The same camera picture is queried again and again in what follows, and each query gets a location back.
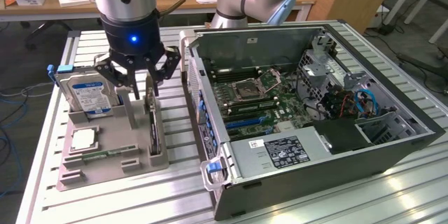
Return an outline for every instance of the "barcode sticker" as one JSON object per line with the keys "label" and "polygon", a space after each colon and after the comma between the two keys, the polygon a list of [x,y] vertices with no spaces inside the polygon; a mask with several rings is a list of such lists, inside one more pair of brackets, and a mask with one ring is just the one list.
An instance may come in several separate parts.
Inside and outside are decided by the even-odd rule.
{"label": "barcode sticker", "polygon": [[264,146],[264,140],[259,139],[259,140],[249,141],[249,146],[251,146],[251,148],[263,147]]}

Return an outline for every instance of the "floor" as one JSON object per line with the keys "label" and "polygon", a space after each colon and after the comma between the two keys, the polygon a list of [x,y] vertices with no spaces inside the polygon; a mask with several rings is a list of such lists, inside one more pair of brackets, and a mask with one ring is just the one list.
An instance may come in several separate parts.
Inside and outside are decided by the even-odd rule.
{"label": "floor", "polygon": [[[385,5],[393,6],[395,2],[396,0],[385,0]],[[405,33],[400,34],[395,32],[388,36],[381,36],[381,38],[396,52],[408,54],[433,65],[443,65],[445,64],[444,61],[447,59],[437,60],[437,54],[440,54],[440,52],[436,46],[427,41],[447,18],[448,10],[428,2],[425,9],[423,9],[416,16],[412,24],[404,25],[403,22],[397,23],[403,27]],[[204,23],[205,19],[205,15],[172,15],[163,20],[161,25],[200,25]],[[69,20],[67,23],[75,30],[101,29],[95,19]],[[31,24],[31,29],[33,29],[39,26],[40,22],[31,22]],[[45,72],[47,65],[57,65],[60,62],[67,32],[60,27],[52,27],[45,31],[45,34],[36,39],[37,49],[27,51],[23,47],[23,39],[31,29],[24,30],[19,23],[11,23],[9,27],[0,32],[0,48],[3,51],[0,55],[0,90],[9,87],[28,87],[37,83],[48,82]],[[368,33],[376,35],[375,31],[369,30]],[[368,40],[377,46],[381,52],[391,57],[391,59],[396,60],[395,54],[389,51],[384,42],[377,38],[368,38]],[[448,47],[448,33],[440,38],[439,44],[440,46]],[[423,74],[415,67],[404,65],[403,68],[420,82],[423,82]],[[427,84],[433,89],[444,89],[444,80],[432,74],[428,74]],[[40,94],[48,91],[51,91],[51,87],[44,86],[36,89],[32,94]],[[447,97],[440,94],[435,95],[445,104],[448,104]],[[7,129],[9,138],[13,140],[17,147],[19,158],[23,165],[23,180],[15,188],[15,194],[0,198],[0,223],[4,224],[13,223],[17,216],[21,201],[20,193],[25,187],[27,175],[32,165],[48,102],[49,96],[29,98],[27,101],[27,115],[13,127]],[[17,105],[7,103],[0,104],[0,117],[3,118],[4,115],[12,112]],[[0,161],[3,159],[4,152],[0,152]],[[11,156],[8,162],[0,166],[0,194],[1,191],[15,183],[16,179],[16,161],[13,156]]]}

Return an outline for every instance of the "hard drive label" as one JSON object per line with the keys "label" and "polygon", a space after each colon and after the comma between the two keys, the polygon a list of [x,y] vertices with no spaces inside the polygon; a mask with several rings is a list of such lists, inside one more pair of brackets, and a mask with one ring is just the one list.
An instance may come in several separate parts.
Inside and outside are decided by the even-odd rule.
{"label": "hard drive label", "polygon": [[111,110],[108,96],[103,94],[101,82],[80,83],[72,87],[80,106],[87,113],[101,114]]}
{"label": "hard drive label", "polygon": [[273,166],[280,169],[309,161],[296,136],[264,142]]}

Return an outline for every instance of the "aluminum extrusion table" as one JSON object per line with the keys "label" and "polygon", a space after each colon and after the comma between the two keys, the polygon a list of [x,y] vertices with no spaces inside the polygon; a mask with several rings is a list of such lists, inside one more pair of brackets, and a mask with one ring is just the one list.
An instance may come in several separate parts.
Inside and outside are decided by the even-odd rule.
{"label": "aluminum extrusion table", "polygon": [[[448,108],[441,102],[348,25],[328,23],[419,107],[448,129]],[[200,27],[163,28],[164,44],[179,45],[179,32],[188,28]],[[108,42],[103,31],[71,33],[61,64],[89,64],[95,54],[107,50]],[[337,50],[347,67],[351,70],[359,69],[357,62],[348,57],[344,49]],[[68,103],[55,87],[17,223],[216,223],[211,197],[201,181],[200,160],[179,74],[177,70],[160,89],[169,168],[64,192],[57,191],[55,185],[61,162]],[[141,91],[144,76],[144,73],[136,76]],[[380,175],[219,223],[447,221],[447,138],[448,134]]]}

